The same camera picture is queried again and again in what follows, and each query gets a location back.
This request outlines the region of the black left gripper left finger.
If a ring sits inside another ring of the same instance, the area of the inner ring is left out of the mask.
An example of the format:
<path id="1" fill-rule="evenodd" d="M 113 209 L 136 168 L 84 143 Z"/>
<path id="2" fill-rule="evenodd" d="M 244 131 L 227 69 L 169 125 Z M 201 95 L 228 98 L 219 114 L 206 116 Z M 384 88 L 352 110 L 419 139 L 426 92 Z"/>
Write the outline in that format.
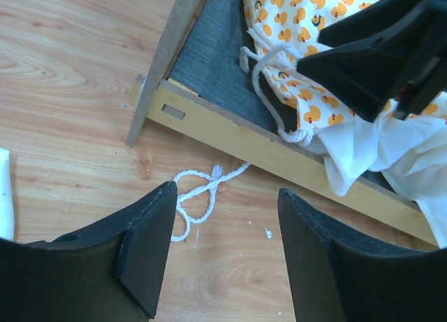
<path id="1" fill-rule="evenodd" d="M 156 316 L 177 185 L 46 242 L 1 241 L 2 321 L 148 321 Z"/>

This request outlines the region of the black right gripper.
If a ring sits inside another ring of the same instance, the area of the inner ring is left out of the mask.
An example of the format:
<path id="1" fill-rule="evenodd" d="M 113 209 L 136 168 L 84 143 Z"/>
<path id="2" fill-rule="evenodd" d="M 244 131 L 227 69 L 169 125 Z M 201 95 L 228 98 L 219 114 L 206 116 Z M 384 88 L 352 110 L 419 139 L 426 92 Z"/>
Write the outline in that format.
<path id="1" fill-rule="evenodd" d="M 446 89 L 446 0 L 380 0 L 324 28 L 324 52 L 298 62 L 298 73 L 323 85 L 373 122 L 397 99 L 394 117 L 419 115 Z"/>

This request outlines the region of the duck print bed cover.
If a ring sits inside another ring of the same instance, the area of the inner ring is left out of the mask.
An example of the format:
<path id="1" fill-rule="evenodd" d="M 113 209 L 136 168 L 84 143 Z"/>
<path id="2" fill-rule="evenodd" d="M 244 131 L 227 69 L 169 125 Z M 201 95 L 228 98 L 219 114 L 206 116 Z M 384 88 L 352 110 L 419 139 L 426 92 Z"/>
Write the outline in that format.
<path id="1" fill-rule="evenodd" d="M 207 0 L 170 77 L 322 157 L 338 196 L 366 175 L 446 246 L 446 0 Z"/>

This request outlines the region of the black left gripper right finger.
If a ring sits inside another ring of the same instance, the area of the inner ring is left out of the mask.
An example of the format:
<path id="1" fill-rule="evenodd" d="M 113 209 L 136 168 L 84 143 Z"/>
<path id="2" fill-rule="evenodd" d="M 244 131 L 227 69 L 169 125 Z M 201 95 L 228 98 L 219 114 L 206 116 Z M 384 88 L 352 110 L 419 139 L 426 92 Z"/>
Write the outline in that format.
<path id="1" fill-rule="evenodd" d="M 446 250 L 378 240 L 280 189 L 296 321 L 445 321 Z"/>

